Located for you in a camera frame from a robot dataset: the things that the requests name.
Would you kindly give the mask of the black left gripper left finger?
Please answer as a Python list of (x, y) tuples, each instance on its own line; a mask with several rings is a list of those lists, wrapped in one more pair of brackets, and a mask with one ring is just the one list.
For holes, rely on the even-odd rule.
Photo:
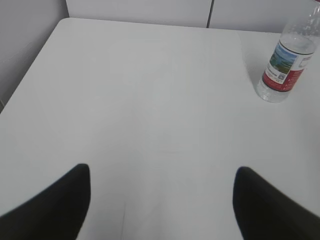
[(78, 164), (0, 217), (2, 240), (75, 240), (90, 206), (90, 168)]

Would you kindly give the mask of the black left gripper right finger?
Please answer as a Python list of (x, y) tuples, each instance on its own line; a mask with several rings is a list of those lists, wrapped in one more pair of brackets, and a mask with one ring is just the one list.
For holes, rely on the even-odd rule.
[(318, 240), (320, 218), (280, 192), (251, 168), (238, 168), (232, 194), (245, 240)]

